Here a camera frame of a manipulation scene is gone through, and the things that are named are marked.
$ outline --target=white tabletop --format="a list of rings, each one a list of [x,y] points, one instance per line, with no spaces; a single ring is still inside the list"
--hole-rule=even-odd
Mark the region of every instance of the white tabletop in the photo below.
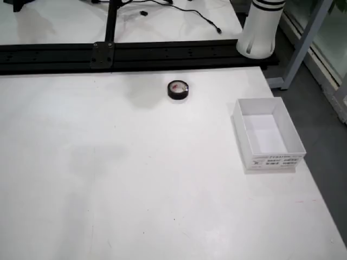
[[[238,38],[242,28],[229,0],[174,0],[196,9],[222,29],[192,12],[155,3],[136,3],[118,12],[115,42],[200,41]],[[104,41],[108,4],[80,0],[36,0],[18,13],[0,2],[0,44],[93,43]],[[148,16],[139,14],[147,11]]]
[[[173,101],[167,84],[186,81]],[[347,259],[303,161],[245,174],[259,68],[0,79],[0,259]]]

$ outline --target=gray floor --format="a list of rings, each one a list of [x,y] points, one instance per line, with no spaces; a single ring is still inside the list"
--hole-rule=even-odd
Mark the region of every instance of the gray floor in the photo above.
[[[294,49],[280,29],[276,45],[283,67]],[[307,150],[306,163],[347,245],[347,126],[339,121],[304,64],[289,90],[273,94],[286,104]]]

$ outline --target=metal window frame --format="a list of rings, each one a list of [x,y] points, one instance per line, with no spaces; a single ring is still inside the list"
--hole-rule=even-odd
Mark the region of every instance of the metal window frame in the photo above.
[[[292,55],[283,76],[276,79],[268,79],[270,88],[280,88],[281,90],[289,89],[314,40],[314,37],[327,15],[332,1],[333,0],[321,0],[318,2],[299,42],[295,45],[294,54]]]
[[[114,43],[117,11],[124,3],[110,0],[104,42],[83,44],[0,45],[0,75],[138,72],[267,66],[272,55],[252,60],[236,50],[237,40]]]
[[[310,51],[313,39],[327,15],[330,4],[330,0],[322,0],[319,3],[301,37],[293,31],[293,27],[290,25],[291,22],[288,18],[282,18],[280,23],[281,28],[284,30],[292,44],[295,45],[295,53],[291,58],[289,66],[286,68],[286,75],[289,75],[290,77],[268,79],[268,82],[271,88],[288,89],[300,64],[304,61],[313,77],[320,84],[324,95],[336,111],[340,121],[347,124],[347,74],[339,86],[336,80],[334,80],[332,75],[325,68],[319,57],[316,56],[315,51]],[[313,33],[307,36],[307,32],[310,30]]]

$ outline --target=black metal frame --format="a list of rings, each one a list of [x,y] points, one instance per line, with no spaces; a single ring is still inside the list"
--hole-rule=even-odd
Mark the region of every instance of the black metal frame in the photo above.
[[[275,55],[252,60],[236,50],[237,40],[114,43],[121,0],[110,0],[104,42],[0,46],[0,75],[138,72],[278,64]]]

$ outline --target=glass window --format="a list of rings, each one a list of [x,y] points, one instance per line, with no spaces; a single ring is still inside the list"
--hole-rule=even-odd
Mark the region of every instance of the glass window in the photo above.
[[[318,0],[288,0],[285,11],[303,30]],[[319,29],[314,46],[332,75],[341,80],[347,72],[347,0],[334,0]]]

